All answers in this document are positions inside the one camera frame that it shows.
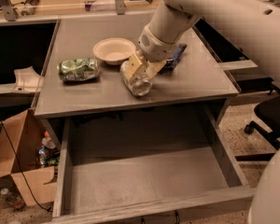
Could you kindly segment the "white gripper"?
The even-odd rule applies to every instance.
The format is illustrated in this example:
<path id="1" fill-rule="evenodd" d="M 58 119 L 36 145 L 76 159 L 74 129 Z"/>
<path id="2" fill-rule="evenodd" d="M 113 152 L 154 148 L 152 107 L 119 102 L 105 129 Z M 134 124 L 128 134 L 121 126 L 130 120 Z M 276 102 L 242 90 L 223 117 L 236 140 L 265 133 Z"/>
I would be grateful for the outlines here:
<path id="1" fill-rule="evenodd" d="M 150 31 L 149 25 L 146 25 L 138 39 L 140 50 L 135 51 L 123 65 L 123 74 L 127 81 L 132 82 L 145 71 L 149 78 L 154 78 L 165 66 L 164 60 L 172 56 L 179 39 L 180 35 L 175 35 L 169 41 L 162 41 Z"/>

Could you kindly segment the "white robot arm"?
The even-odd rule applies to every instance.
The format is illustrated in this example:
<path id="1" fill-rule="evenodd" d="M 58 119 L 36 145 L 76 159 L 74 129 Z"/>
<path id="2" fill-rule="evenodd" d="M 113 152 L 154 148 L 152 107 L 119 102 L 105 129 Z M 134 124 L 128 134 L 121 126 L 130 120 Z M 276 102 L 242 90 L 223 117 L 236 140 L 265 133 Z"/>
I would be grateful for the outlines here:
<path id="1" fill-rule="evenodd" d="M 259 0 L 161 0 L 133 53 L 120 68 L 132 93 L 164 66 L 179 38 L 203 19 L 280 85 L 280 8 Z M 248 224 L 280 224 L 280 149 L 267 164 Z"/>

